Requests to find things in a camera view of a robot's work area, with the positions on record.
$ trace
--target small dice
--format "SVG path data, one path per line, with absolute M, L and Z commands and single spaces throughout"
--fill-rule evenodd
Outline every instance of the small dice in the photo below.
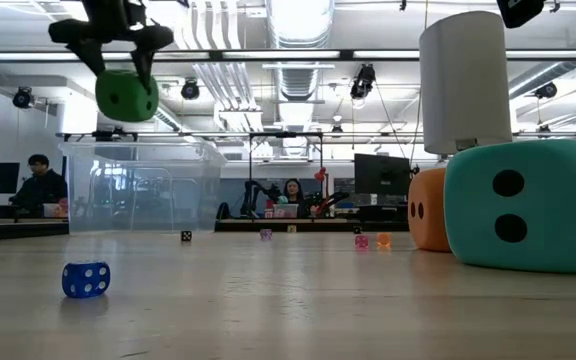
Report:
M 192 231 L 182 231 L 181 242 L 191 242 L 191 241 L 192 241 Z
M 390 249 L 390 233 L 377 234 L 377 248 Z
M 370 239 L 367 235 L 357 235 L 355 236 L 355 249 L 366 250 L 370 245 Z
M 110 285 L 110 267 L 104 261 L 68 263 L 61 276 L 64 294 L 71 298 L 89 298 L 103 294 Z
M 259 231 L 259 235 L 261 236 L 261 241 L 272 240 L 272 230 L 271 229 L 261 229 Z

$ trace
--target person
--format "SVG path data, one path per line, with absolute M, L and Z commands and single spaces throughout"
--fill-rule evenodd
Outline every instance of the person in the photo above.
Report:
M 58 204 L 68 198 L 66 180 L 50 168 L 46 155 L 31 156 L 28 167 L 32 177 L 24 181 L 19 192 L 10 198 L 13 205 L 40 212 L 43 204 Z
M 284 184 L 284 196 L 288 199 L 288 204 L 297 204 L 297 218 L 304 219 L 310 215 L 301 190 L 301 184 L 297 179 L 288 179 Z

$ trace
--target purple dice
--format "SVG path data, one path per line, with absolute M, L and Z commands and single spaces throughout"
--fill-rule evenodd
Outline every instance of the purple dice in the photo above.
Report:
M 261 241 L 272 240 L 272 230 L 270 229 L 261 229 L 259 231 L 259 235 L 261 236 Z
M 355 249 L 366 250 L 370 245 L 370 239 L 367 235 L 357 235 L 355 236 Z

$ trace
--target black dice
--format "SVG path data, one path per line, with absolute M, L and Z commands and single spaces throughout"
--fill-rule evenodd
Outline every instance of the black dice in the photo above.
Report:
M 181 232 L 181 241 L 192 241 L 192 231 L 182 231 Z

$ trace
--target man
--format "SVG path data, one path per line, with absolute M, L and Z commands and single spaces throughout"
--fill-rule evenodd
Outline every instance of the man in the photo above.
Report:
M 46 155 L 33 155 L 28 159 L 32 177 L 24 182 L 17 195 L 10 198 L 13 205 L 28 211 L 40 211 L 43 204 L 57 204 L 68 197 L 64 177 L 50 169 Z

